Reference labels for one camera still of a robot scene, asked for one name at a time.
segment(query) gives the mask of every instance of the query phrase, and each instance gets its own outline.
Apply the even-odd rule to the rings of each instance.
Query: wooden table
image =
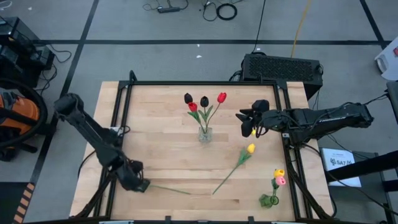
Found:
[[[118,82],[103,82],[99,93],[94,119],[104,127],[111,123],[117,86]],[[293,108],[308,107],[302,83],[288,83],[288,89]],[[196,102],[206,95],[210,104],[216,104],[221,91],[227,92],[228,97],[212,118],[213,140],[200,143],[198,124],[187,114],[183,95],[189,92]],[[245,221],[253,216],[255,221],[294,221],[288,184],[277,191],[278,206],[266,209],[258,201],[262,194],[272,193],[273,171],[286,168],[280,133],[269,131],[259,139],[241,136],[241,123],[235,113],[250,108],[259,99],[269,100],[270,109],[276,108],[271,86],[134,86],[127,117],[131,132],[124,137],[123,151],[144,163],[145,178],[153,184],[192,195],[157,188],[137,193],[125,191],[117,183],[112,219],[164,220],[170,215],[172,220]],[[250,143],[257,146],[252,158],[212,195],[236,165],[240,150]],[[314,140],[310,145],[318,147]],[[92,150],[88,144],[85,156]],[[302,149],[301,153],[309,191],[332,214],[321,159],[309,149]],[[90,200],[98,187],[101,169],[95,156],[83,166],[70,215],[77,214]],[[304,217],[298,188],[297,195]],[[108,191],[103,197],[102,214]]]

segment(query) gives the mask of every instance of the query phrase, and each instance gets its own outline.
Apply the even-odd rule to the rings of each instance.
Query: flower bouquet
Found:
[[[188,114],[191,115],[200,125],[199,137],[198,137],[200,142],[210,142],[211,141],[213,130],[212,130],[212,128],[209,128],[209,122],[210,122],[210,119],[213,117],[213,115],[217,112],[218,108],[220,107],[220,104],[224,103],[225,99],[226,99],[226,93],[220,93],[218,95],[218,97],[217,97],[218,105],[217,105],[216,109],[214,110],[213,114],[211,114],[213,105],[211,105],[206,111],[206,108],[209,106],[209,99],[206,96],[204,96],[200,99],[200,106],[203,107],[203,111],[201,111],[201,110],[198,110],[198,105],[193,102],[193,98],[189,93],[184,95],[184,101],[188,105],[189,110],[191,111],[191,112],[188,112]],[[200,117],[202,118],[202,120],[204,122],[204,125],[205,125],[204,127],[201,123]]]
[[[261,207],[271,208],[273,205],[277,205],[279,203],[279,198],[276,196],[276,190],[279,186],[285,185],[286,180],[284,179],[285,171],[284,170],[275,170],[274,178],[271,180],[272,184],[272,195],[263,194],[259,198]]]

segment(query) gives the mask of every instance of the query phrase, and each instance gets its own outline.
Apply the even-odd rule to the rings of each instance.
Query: black electronic device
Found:
[[[18,17],[0,19],[0,77],[36,87],[55,56],[48,47],[34,45],[32,41],[38,39]]]
[[[323,69],[318,60],[246,54],[242,63],[243,81],[275,80],[303,82],[307,99],[323,85]]]
[[[167,7],[167,8],[158,7],[157,8],[157,12],[158,13],[179,12],[179,11],[180,11],[179,7]]]

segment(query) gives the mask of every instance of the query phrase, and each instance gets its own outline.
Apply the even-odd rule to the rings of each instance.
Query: black box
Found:
[[[256,81],[261,78],[264,81],[303,82],[308,100],[323,85],[323,68],[318,60],[246,54],[242,70],[243,81]]]

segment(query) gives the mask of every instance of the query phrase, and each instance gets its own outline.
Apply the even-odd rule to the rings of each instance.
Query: red tulip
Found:
[[[197,105],[196,103],[189,103],[189,104],[188,104],[188,107],[189,107],[189,109],[190,109],[192,112],[196,112],[196,111],[198,110],[198,105]]]
[[[218,95],[218,97],[217,97],[217,101],[218,101],[219,103],[224,103],[225,98],[226,98],[226,93],[220,93],[220,94]]]

